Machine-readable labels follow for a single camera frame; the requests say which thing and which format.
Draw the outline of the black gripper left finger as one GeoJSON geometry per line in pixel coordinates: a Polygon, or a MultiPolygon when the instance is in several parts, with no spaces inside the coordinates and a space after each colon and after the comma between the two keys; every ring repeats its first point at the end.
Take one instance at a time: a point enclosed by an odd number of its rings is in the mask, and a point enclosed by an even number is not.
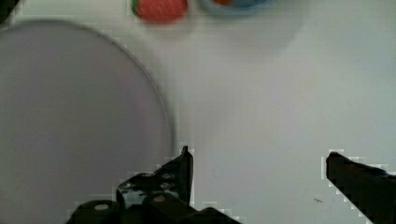
{"type": "Polygon", "coordinates": [[[191,201],[193,156],[184,146],[179,156],[154,172],[139,173],[119,184],[116,200],[121,207],[142,204],[151,193],[172,194],[184,203],[191,201]]]}

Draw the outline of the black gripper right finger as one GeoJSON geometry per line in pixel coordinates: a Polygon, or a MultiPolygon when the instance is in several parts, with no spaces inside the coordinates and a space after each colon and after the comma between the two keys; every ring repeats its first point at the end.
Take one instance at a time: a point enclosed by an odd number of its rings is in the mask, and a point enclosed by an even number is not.
{"type": "Polygon", "coordinates": [[[331,152],[326,177],[373,224],[395,224],[395,175],[331,152]]]}

